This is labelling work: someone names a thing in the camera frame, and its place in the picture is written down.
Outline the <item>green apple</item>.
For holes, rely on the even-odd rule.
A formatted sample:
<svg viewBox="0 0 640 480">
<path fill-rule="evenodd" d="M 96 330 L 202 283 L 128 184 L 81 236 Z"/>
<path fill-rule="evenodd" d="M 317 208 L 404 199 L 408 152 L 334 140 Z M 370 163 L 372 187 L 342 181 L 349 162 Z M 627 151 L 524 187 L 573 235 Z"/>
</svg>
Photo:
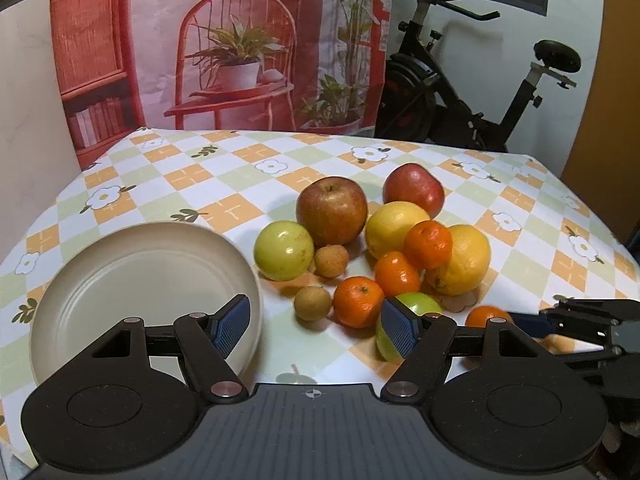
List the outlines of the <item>green apple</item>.
<svg viewBox="0 0 640 480">
<path fill-rule="evenodd" d="M 416 315 L 442 315 L 442 308 L 438 302 L 423 292 L 403 292 L 397 295 L 396 299 Z M 375 343 L 378 353 L 385 361 L 393 364 L 401 363 L 402 357 L 383 330 L 380 318 L 376 320 Z"/>
<path fill-rule="evenodd" d="M 254 244 L 254 260 L 268 280 L 292 281 L 306 273 L 314 258 L 309 232 L 293 221 L 275 221 L 265 226 Z"/>
</svg>

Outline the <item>mandarin orange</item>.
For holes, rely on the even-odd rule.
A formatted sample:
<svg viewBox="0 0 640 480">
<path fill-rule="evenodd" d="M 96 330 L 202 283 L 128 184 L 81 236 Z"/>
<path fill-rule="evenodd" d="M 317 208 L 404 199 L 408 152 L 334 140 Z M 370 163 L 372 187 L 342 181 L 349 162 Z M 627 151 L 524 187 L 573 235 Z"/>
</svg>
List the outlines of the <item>mandarin orange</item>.
<svg viewBox="0 0 640 480">
<path fill-rule="evenodd" d="M 421 287 L 420 272 L 402 252 L 388 252 L 374 266 L 374 280 L 387 297 L 417 292 Z"/>
<path fill-rule="evenodd" d="M 494 306 L 478 306 L 466 316 L 465 326 L 484 328 L 492 318 L 503 318 L 508 322 L 513 322 L 512 316 L 505 310 Z"/>
<path fill-rule="evenodd" d="M 381 286 L 370 278 L 345 278 L 334 290 L 334 316 L 337 322 L 355 330 L 369 328 L 378 319 L 384 298 Z"/>
<path fill-rule="evenodd" d="M 435 220 L 419 222 L 407 233 L 402 252 L 419 270 L 437 269 L 451 257 L 452 235 Z"/>
</svg>

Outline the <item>beige round plate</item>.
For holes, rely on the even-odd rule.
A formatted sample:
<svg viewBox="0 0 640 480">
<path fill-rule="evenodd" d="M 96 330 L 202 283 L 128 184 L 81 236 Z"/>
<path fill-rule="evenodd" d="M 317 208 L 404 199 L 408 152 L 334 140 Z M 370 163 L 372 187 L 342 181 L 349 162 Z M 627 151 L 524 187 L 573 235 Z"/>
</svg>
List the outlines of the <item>beige round plate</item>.
<svg viewBox="0 0 640 480">
<path fill-rule="evenodd" d="M 230 240 L 190 223 L 151 222 L 108 234 L 71 258 L 39 301 L 30 360 L 41 384 L 123 318 L 170 325 L 214 313 L 237 294 L 250 298 L 250 324 L 227 362 L 242 374 L 262 330 L 253 267 Z"/>
</svg>

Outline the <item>green apple front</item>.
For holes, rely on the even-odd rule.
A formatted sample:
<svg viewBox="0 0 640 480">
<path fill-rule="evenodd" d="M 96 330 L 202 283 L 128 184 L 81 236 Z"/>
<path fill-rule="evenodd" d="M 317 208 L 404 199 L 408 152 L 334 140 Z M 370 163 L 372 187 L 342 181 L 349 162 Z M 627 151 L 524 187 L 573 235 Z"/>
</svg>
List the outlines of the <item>green apple front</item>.
<svg viewBox="0 0 640 480">
<path fill-rule="evenodd" d="M 403 292 L 397 295 L 396 299 L 416 315 L 442 315 L 442 308 L 438 302 L 423 292 Z M 376 320 L 375 343 L 378 353 L 385 361 L 393 364 L 401 363 L 402 357 L 383 330 L 380 318 Z"/>
</svg>

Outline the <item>brown longan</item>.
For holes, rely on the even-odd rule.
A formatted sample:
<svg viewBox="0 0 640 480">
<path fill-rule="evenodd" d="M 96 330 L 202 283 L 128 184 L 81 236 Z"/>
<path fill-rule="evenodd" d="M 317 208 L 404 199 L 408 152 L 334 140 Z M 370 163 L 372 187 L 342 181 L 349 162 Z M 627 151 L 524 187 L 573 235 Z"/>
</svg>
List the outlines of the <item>brown longan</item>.
<svg viewBox="0 0 640 480">
<path fill-rule="evenodd" d="M 332 297 L 321 286 L 305 286 L 297 292 L 294 302 L 296 316 L 305 322 L 325 318 L 332 308 Z"/>
<path fill-rule="evenodd" d="M 316 272 L 324 278 L 337 278 L 342 275 L 348 263 L 349 254 L 342 245 L 324 246 L 314 254 Z"/>
</svg>

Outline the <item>black exercise bike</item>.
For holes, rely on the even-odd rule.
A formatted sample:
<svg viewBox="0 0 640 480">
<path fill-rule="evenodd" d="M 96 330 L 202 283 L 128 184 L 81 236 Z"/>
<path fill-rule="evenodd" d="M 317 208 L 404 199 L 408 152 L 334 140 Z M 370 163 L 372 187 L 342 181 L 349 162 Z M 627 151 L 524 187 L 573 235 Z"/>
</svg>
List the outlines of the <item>black exercise bike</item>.
<svg viewBox="0 0 640 480">
<path fill-rule="evenodd" d="M 457 6 L 457 1 L 416 0 L 412 19 L 398 24 L 402 40 L 399 50 L 386 60 L 385 82 L 374 127 L 377 139 L 430 141 L 450 148 L 505 153 L 506 141 L 526 108 L 541 106 L 542 96 L 537 93 L 541 77 L 555 79 L 563 89 L 576 86 L 569 76 L 582 68 L 579 53 L 562 42 L 543 39 L 534 44 L 536 60 L 530 63 L 528 74 L 502 121 L 496 124 L 485 119 L 482 113 L 473 112 L 458 96 L 432 55 L 442 33 L 433 29 L 429 42 L 421 40 L 428 10 L 433 6 L 478 22 L 500 18 L 497 11 L 478 14 Z"/>
</svg>

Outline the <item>brownish red apple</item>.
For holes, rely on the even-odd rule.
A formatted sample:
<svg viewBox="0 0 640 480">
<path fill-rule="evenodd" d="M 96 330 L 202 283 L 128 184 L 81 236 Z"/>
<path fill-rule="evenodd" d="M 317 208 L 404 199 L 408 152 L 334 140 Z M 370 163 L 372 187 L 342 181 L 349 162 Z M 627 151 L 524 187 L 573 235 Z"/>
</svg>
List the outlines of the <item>brownish red apple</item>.
<svg viewBox="0 0 640 480">
<path fill-rule="evenodd" d="M 296 202 L 296 220 L 317 247 L 348 245 L 368 218 L 368 202 L 360 185 L 343 177 L 325 177 L 306 186 Z"/>
</svg>

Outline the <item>yellow lemon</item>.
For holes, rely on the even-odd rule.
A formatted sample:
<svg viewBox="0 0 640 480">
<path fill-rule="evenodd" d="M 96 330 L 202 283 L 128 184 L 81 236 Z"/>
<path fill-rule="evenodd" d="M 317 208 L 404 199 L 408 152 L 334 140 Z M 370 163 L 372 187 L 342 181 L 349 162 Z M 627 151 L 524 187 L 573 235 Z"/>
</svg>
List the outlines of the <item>yellow lemon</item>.
<svg viewBox="0 0 640 480">
<path fill-rule="evenodd" d="M 416 224 L 430 219 L 428 213 L 414 203 L 398 200 L 383 205 L 372 214 L 364 228 L 370 255 L 379 259 L 388 252 L 399 252 L 408 232 Z"/>
<path fill-rule="evenodd" d="M 461 296 L 476 289 L 483 281 L 491 259 L 488 238 L 475 226 L 450 226 L 452 252 L 449 260 L 425 273 L 425 281 L 435 292 Z"/>
</svg>

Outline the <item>green apple near plate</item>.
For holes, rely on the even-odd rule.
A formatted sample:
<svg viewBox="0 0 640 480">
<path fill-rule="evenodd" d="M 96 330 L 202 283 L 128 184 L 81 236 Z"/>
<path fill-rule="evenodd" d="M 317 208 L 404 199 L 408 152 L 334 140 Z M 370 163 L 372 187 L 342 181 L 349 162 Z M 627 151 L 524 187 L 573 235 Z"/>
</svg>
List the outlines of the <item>green apple near plate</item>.
<svg viewBox="0 0 640 480">
<path fill-rule="evenodd" d="M 314 258 L 309 232 L 293 221 L 275 221 L 265 226 L 254 244 L 254 260 L 268 280 L 292 281 L 306 273 Z"/>
</svg>

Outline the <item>pink printed backdrop cloth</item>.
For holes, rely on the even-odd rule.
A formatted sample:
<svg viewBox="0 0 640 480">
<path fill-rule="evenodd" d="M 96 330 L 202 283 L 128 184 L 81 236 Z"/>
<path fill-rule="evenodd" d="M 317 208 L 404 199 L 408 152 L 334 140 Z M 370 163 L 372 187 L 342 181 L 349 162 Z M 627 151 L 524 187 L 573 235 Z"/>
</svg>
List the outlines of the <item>pink printed backdrop cloth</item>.
<svg viewBox="0 0 640 480">
<path fill-rule="evenodd" d="M 141 127 L 369 132 L 390 0 L 51 0 L 83 167 Z"/>
</svg>

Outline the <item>bright red apple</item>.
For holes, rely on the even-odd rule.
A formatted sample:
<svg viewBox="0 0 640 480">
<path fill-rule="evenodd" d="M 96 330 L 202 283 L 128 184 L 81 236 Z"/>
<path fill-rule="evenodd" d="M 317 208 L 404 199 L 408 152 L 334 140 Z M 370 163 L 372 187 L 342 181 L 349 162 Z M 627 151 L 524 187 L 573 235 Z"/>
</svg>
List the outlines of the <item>bright red apple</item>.
<svg viewBox="0 0 640 480">
<path fill-rule="evenodd" d="M 410 202 L 420 206 L 431 219 L 442 211 L 445 191 L 423 166 L 409 162 L 396 168 L 383 185 L 383 202 Z"/>
</svg>

